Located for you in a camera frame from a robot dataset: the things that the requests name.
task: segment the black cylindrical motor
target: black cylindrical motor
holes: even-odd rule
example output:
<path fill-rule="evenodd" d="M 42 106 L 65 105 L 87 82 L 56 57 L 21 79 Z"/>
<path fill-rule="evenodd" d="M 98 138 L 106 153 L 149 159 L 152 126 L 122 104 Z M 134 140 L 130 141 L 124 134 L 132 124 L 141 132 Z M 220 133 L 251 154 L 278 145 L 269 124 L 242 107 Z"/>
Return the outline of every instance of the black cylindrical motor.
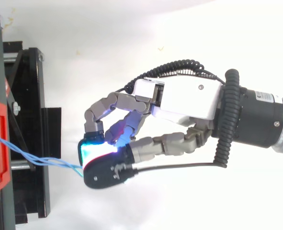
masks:
<path fill-rule="evenodd" d="M 243 90 L 240 95 L 240 114 L 233 141 L 262 148 L 272 147 L 283 153 L 283 98 L 270 93 Z M 213 137 L 221 127 L 218 109 Z"/>

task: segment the glowing blue light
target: glowing blue light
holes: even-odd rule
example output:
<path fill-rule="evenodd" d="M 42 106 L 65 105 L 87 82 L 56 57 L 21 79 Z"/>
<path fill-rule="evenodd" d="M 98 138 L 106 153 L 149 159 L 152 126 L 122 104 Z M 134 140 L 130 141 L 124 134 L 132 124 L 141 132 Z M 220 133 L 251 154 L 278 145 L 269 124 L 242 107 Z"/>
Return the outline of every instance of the glowing blue light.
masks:
<path fill-rule="evenodd" d="M 88 164 L 91 160 L 109 154 L 111 152 L 117 152 L 118 148 L 104 142 L 103 144 L 93 145 L 90 143 L 82 144 L 80 147 L 80 152 L 83 161 L 83 168 Z"/>

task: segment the white background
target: white background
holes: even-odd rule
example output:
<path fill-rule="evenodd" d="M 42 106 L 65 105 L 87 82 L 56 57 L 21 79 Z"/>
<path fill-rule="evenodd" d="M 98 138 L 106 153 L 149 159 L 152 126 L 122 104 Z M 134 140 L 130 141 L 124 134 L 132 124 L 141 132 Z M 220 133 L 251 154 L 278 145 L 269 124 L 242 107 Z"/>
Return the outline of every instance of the white background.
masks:
<path fill-rule="evenodd" d="M 72 163 L 84 111 L 170 61 L 195 59 L 221 78 L 235 68 L 242 86 L 283 96 L 283 0 L 0 0 L 0 14 L 4 41 L 45 54 L 45 104 L 62 107 L 62 156 Z M 105 118 L 105 129 L 124 114 Z M 138 138 L 184 130 L 148 118 Z M 151 164 L 212 161 L 216 143 Z M 49 172 L 51 214 L 17 229 L 283 230 L 283 154 L 272 149 L 233 144 L 227 169 L 147 172 L 100 191 L 71 170 Z"/>

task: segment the robotic hand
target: robotic hand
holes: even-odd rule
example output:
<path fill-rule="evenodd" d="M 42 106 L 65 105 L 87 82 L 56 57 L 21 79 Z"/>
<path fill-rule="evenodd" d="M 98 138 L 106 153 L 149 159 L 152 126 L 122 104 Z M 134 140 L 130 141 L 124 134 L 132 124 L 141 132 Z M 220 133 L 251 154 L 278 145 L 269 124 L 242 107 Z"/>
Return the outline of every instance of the robotic hand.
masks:
<path fill-rule="evenodd" d="M 223 82 L 194 60 L 175 61 L 140 75 L 94 103 L 85 112 L 85 135 L 78 146 L 85 184 L 107 188 L 155 169 L 226 168 L 232 141 L 283 153 L 283 99 L 241 87 L 235 69 L 225 77 Z M 115 108 L 129 113 L 104 136 L 101 119 Z M 188 127 L 187 133 L 135 140 L 149 115 Z M 133 168 L 156 155 L 192 153 L 210 136 L 219 138 L 213 162 Z"/>

